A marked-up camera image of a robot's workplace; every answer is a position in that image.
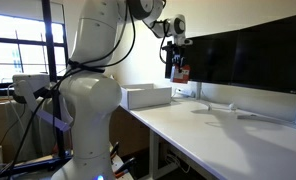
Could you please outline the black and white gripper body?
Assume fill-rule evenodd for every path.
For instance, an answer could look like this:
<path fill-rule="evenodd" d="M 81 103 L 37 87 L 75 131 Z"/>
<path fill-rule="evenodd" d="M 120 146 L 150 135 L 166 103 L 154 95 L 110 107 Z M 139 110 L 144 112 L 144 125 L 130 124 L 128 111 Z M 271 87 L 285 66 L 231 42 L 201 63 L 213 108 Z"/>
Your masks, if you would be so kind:
<path fill-rule="evenodd" d="M 191 44 L 192 41 L 190 39 L 185 39 L 181 45 L 168 41 L 167 45 L 163 47 L 163 50 L 166 51 L 166 64 L 172 65 L 172 58 L 177 57 L 177 65 L 179 66 L 180 58 L 185 58 L 185 49 Z"/>

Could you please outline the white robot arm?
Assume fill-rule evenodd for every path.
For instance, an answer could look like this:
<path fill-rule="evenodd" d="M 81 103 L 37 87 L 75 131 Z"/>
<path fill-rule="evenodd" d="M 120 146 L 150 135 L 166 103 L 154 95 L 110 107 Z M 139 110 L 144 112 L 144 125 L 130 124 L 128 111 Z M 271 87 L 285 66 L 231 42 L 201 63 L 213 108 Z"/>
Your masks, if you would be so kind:
<path fill-rule="evenodd" d="M 120 85 L 103 75 L 115 47 L 119 21 L 141 20 L 158 38 L 173 37 L 177 47 L 190 43 L 181 14 L 159 19 L 163 0 L 86 0 L 78 21 L 69 75 L 59 87 L 75 110 L 73 157 L 51 180 L 115 180 L 109 123 L 122 98 Z"/>

